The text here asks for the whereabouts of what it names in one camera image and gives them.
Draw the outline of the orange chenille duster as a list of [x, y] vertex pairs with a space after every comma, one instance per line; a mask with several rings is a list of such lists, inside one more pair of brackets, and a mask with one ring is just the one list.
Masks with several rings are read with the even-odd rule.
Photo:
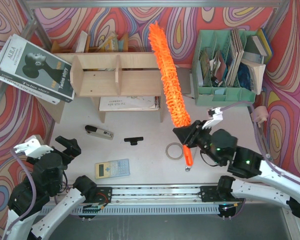
[[165, 102], [176, 128], [191, 125], [191, 118], [181, 92], [177, 69], [171, 56], [166, 34], [157, 22], [150, 24], [148, 39], [161, 73]]

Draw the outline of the clear tape roll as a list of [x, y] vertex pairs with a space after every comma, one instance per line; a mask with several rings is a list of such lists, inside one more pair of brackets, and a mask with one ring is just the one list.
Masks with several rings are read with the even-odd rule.
[[180, 160], [184, 156], [183, 147], [180, 143], [172, 142], [166, 146], [165, 154], [170, 160]]

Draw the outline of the white black stapler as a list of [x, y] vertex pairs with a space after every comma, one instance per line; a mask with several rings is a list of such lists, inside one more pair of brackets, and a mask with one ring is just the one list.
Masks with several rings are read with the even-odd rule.
[[104, 130], [100, 127], [86, 125], [84, 127], [86, 133], [93, 137], [98, 137], [106, 140], [112, 140], [114, 138], [114, 134], [108, 130]]

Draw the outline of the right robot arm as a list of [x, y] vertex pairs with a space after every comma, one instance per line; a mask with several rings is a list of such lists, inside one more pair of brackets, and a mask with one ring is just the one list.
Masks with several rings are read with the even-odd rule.
[[213, 196], [223, 201], [252, 199], [272, 203], [300, 218], [300, 177], [270, 162], [261, 154], [237, 145], [238, 139], [224, 129], [211, 133], [204, 121], [176, 127], [174, 134], [186, 147], [200, 148], [215, 166], [231, 175], [220, 177]]

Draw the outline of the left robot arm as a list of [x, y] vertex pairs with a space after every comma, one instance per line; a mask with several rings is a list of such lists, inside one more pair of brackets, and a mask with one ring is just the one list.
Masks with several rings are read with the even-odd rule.
[[79, 176], [67, 195], [41, 221], [34, 223], [43, 206], [61, 193], [64, 171], [81, 154], [76, 139], [58, 136], [55, 141], [66, 149], [59, 151], [44, 144], [39, 135], [32, 135], [11, 149], [26, 177], [9, 197], [4, 240], [47, 240], [73, 209], [96, 199], [97, 185], [89, 177]]

